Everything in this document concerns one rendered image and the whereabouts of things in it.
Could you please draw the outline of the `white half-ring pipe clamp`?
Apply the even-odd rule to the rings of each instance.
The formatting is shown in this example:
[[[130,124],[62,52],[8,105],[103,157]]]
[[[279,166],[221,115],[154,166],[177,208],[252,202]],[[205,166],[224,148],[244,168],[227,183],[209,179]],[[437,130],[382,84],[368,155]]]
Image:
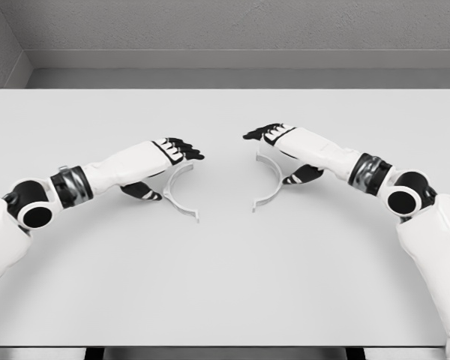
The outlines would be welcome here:
[[[277,179],[277,185],[275,186],[275,189],[269,195],[255,198],[253,200],[253,205],[252,205],[253,213],[257,210],[257,208],[259,206],[264,206],[264,205],[270,203],[279,194],[281,188],[284,185],[283,184],[284,175],[282,173],[280,165],[276,161],[274,161],[269,156],[263,154],[260,150],[256,151],[256,161],[265,164],[273,171],[273,173],[275,174],[276,179]]]
[[[200,222],[200,214],[197,209],[191,209],[187,208],[184,205],[180,204],[176,198],[173,196],[173,185],[176,183],[176,180],[179,178],[180,175],[183,173],[186,173],[188,171],[191,171],[194,169],[194,164],[191,162],[184,163],[180,165],[168,178],[164,188],[163,188],[163,197],[167,199],[172,206],[179,211],[183,215],[191,216],[195,219],[197,223]]]

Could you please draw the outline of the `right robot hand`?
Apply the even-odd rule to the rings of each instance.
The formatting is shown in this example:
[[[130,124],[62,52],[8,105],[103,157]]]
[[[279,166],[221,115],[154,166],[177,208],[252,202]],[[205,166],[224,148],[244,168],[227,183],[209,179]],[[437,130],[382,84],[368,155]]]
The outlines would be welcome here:
[[[341,148],[334,142],[303,127],[269,124],[246,133],[245,140],[259,140],[285,155],[304,163],[292,175],[283,179],[285,185],[304,184],[318,179],[324,170],[347,181],[360,158],[358,151]]]

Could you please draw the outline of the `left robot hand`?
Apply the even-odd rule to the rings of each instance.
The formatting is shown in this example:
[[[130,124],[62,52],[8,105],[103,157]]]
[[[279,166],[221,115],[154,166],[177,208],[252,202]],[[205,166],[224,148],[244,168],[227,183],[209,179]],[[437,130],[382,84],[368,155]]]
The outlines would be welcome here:
[[[167,137],[141,142],[114,154],[112,169],[123,193],[139,200],[160,201],[162,196],[143,179],[163,173],[170,167],[189,160],[203,160],[200,150],[182,139]]]

